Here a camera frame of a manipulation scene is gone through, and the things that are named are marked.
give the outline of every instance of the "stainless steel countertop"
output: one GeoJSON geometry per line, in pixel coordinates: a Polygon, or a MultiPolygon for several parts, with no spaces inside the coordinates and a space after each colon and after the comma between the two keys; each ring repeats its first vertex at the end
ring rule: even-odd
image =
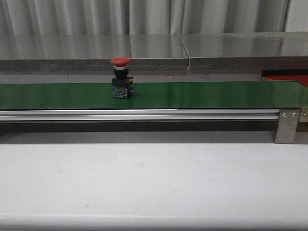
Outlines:
{"type": "Polygon", "coordinates": [[[114,57],[132,71],[187,67],[180,35],[2,36],[0,50],[0,71],[112,71],[114,57]]]}
{"type": "Polygon", "coordinates": [[[308,69],[308,33],[182,35],[191,70],[308,69]]]}

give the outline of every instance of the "emergency stop button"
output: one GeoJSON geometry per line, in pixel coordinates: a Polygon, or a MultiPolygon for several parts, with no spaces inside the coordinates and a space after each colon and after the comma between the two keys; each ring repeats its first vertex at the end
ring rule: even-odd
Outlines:
{"type": "Polygon", "coordinates": [[[111,60],[111,63],[117,67],[124,67],[127,66],[130,61],[131,60],[129,58],[114,58],[111,60]]]}

